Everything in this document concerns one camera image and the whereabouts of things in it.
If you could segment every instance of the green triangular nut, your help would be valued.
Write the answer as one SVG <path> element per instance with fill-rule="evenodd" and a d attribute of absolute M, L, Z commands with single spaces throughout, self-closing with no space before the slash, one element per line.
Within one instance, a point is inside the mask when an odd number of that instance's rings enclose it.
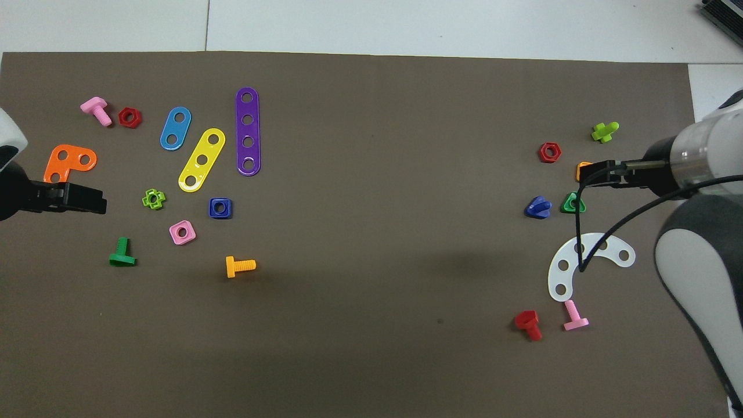
<path fill-rule="evenodd" d="M 562 203 L 562 206 L 560 206 L 559 211 L 563 213 L 575 213 L 575 199 L 578 198 L 578 195 L 575 194 L 575 192 L 569 193 L 565 197 L 565 201 Z M 580 200 L 580 213 L 585 212 L 585 203 L 583 203 L 583 199 Z"/>

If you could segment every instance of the blue plastic strip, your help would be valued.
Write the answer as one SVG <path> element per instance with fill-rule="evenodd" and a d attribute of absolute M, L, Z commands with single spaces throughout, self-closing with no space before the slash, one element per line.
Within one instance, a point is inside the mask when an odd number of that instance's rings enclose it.
<path fill-rule="evenodd" d="M 179 113 L 184 116 L 184 119 L 177 122 L 175 121 L 175 116 Z M 160 145 L 168 151 L 175 151 L 181 148 L 186 140 L 189 126 L 191 126 L 191 111 L 182 106 L 174 108 L 165 120 L 163 133 L 160 134 Z M 170 135 L 175 136 L 174 144 L 168 144 L 168 137 Z"/>

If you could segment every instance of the plastic toy construction piece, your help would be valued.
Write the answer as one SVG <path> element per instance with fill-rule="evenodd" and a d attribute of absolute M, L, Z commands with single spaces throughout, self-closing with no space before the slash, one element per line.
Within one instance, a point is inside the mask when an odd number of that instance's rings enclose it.
<path fill-rule="evenodd" d="M 44 181 L 47 183 L 67 181 L 70 170 L 88 171 L 95 167 L 97 162 L 98 155 L 92 149 L 67 144 L 57 145 L 49 156 Z"/>
<path fill-rule="evenodd" d="M 163 208 L 163 202 L 165 201 L 165 193 L 150 189 L 144 193 L 142 205 L 153 210 L 160 210 Z"/>
<path fill-rule="evenodd" d="M 535 197 L 524 209 L 524 215 L 534 219 L 544 219 L 550 216 L 552 202 L 545 200 L 544 196 Z"/>
<path fill-rule="evenodd" d="M 219 129 L 211 128 L 204 131 L 191 154 L 191 158 L 188 159 L 184 170 L 181 172 L 181 176 L 178 177 L 178 186 L 181 187 L 182 191 L 192 193 L 201 188 L 214 165 L 214 161 L 217 161 L 225 141 L 224 132 Z"/>
<path fill-rule="evenodd" d="M 591 133 L 591 137 L 594 141 L 601 141 L 601 144 L 605 144 L 611 141 L 611 134 L 616 132 L 617 129 L 619 129 L 619 124 L 617 122 L 611 122 L 609 125 L 599 123 L 594 126 L 594 132 Z"/>
<path fill-rule="evenodd" d="M 563 213 L 575 213 L 575 199 L 578 199 L 578 195 L 575 192 L 568 193 L 565 197 L 565 201 L 560 206 L 559 211 Z M 580 200 L 580 213 L 585 212 L 585 203 L 583 199 Z"/>
<path fill-rule="evenodd" d="M 581 234 L 580 241 L 583 244 L 584 259 L 602 236 L 603 234 L 598 232 Z M 578 267 L 576 244 L 575 237 L 562 244 L 550 263 L 547 285 L 550 296 L 558 302 L 565 302 L 573 297 L 573 272 Z M 594 256 L 608 258 L 619 267 L 630 267 L 635 263 L 635 250 L 628 243 L 613 235 L 606 240 L 606 248 L 599 249 Z M 558 292 L 558 286 L 565 287 L 565 292 Z"/>
<path fill-rule="evenodd" d="M 570 322 L 562 325 L 565 327 L 565 331 L 588 325 L 588 319 L 580 317 L 578 309 L 575 309 L 575 303 L 572 300 L 565 301 L 565 308 L 568 310 L 568 315 L 570 315 Z"/>
<path fill-rule="evenodd" d="M 193 230 L 193 225 L 188 221 L 180 221 L 179 223 L 170 227 L 170 237 L 173 238 L 173 243 L 176 245 L 187 244 L 188 242 L 196 239 L 196 232 Z"/>
<path fill-rule="evenodd" d="M 539 159 L 543 163 L 554 163 L 562 155 L 562 150 L 557 142 L 545 142 L 539 148 Z"/>
<path fill-rule="evenodd" d="M 226 197 L 209 199 L 209 216 L 214 219 L 232 217 L 232 201 Z"/>
<path fill-rule="evenodd" d="M 235 132 L 237 132 L 237 170 L 254 176 L 261 169 L 261 124 L 258 92 L 252 87 L 239 89 L 235 96 Z"/>
<path fill-rule="evenodd" d="M 106 106 L 108 106 L 108 103 L 106 103 L 104 99 L 96 96 L 81 104 L 80 110 L 87 113 L 88 115 L 95 116 L 95 118 L 98 119 L 101 125 L 110 126 L 113 122 L 111 122 L 111 118 L 108 117 L 106 111 L 103 110 L 103 108 Z"/>
<path fill-rule="evenodd" d="M 137 261 L 136 258 L 126 255 L 126 246 L 129 244 L 129 238 L 121 237 L 116 243 L 116 252 L 108 256 L 108 264 L 112 266 L 133 266 Z"/>
<path fill-rule="evenodd" d="M 142 112 L 133 107 L 125 107 L 119 112 L 119 124 L 127 128 L 136 128 L 142 123 Z"/>
<path fill-rule="evenodd" d="M 250 271 L 257 267 L 255 260 L 235 261 L 235 257 L 231 255 L 225 257 L 224 262 L 227 264 L 227 277 L 230 279 L 235 277 L 236 271 Z"/>
<path fill-rule="evenodd" d="M 542 339 L 542 332 L 539 331 L 537 324 L 539 323 L 539 316 L 536 315 L 536 311 L 524 311 L 516 316 L 515 319 L 516 327 L 519 329 L 525 329 L 532 341 L 539 341 Z"/>
<path fill-rule="evenodd" d="M 575 181 L 580 182 L 580 168 L 591 164 L 592 163 L 589 163 L 588 161 L 581 161 L 577 166 L 575 166 Z"/>
<path fill-rule="evenodd" d="M 191 111 L 182 106 L 171 110 L 165 120 L 163 133 L 160 134 L 160 146 L 168 151 L 181 148 L 186 140 L 189 126 L 191 126 Z"/>

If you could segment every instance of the orange plastic piece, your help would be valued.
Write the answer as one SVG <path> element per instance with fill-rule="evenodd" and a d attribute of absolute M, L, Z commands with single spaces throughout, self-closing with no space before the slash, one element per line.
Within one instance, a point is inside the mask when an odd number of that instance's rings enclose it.
<path fill-rule="evenodd" d="M 236 271 L 250 271 L 255 270 L 257 265 L 255 260 L 242 260 L 235 261 L 235 257 L 229 255 L 224 258 L 227 264 L 227 277 L 233 279 Z"/>
<path fill-rule="evenodd" d="M 85 157 L 89 161 L 83 164 L 82 160 Z M 97 162 L 98 155 L 95 155 L 92 149 L 67 144 L 57 145 L 49 156 L 49 163 L 46 171 L 44 171 L 44 181 L 47 183 L 67 181 L 70 170 L 88 171 L 95 167 Z M 59 180 L 52 181 L 52 176 L 55 174 L 59 176 Z"/>
<path fill-rule="evenodd" d="M 580 163 L 578 163 L 578 165 L 575 167 L 575 181 L 580 182 L 580 168 L 591 164 L 593 163 L 589 163 L 588 161 L 581 161 Z"/>

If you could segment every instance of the lime green plastic bolt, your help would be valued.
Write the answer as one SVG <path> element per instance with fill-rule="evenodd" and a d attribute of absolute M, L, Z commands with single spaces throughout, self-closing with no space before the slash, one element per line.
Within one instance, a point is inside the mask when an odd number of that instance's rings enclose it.
<path fill-rule="evenodd" d="M 126 255 L 126 246 L 129 244 L 129 238 L 121 237 L 116 243 L 116 253 L 108 256 L 108 264 L 112 266 L 133 266 L 136 258 Z"/>
<path fill-rule="evenodd" d="M 152 210 L 162 209 L 163 202 L 165 202 L 165 193 L 159 192 L 156 189 L 147 190 L 144 193 L 144 198 L 142 198 L 142 204 Z"/>
<path fill-rule="evenodd" d="M 593 137 L 594 141 L 601 141 L 601 144 L 606 144 L 611 141 L 611 134 L 616 132 L 617 129 L 619 129 L 619 123 L 617 122 L 611 122 L 609 125 L 599 123 L 594 126 L 594 132 L 591 134 L 591 137 Z"/>
<path fill-rule="evenodd" d="M 559 211 L 563 213 L 575 213 L 575 199 L 578 198 L 578 195 L 575 194 L 575 192 L 570 193 L 565 197 L 565 201 L 562 203 L 562 206 L 560 206 Z M 585 212 L 585 204 L 583 203 L 583 199 L 580 200 L 580 213 Z"/>

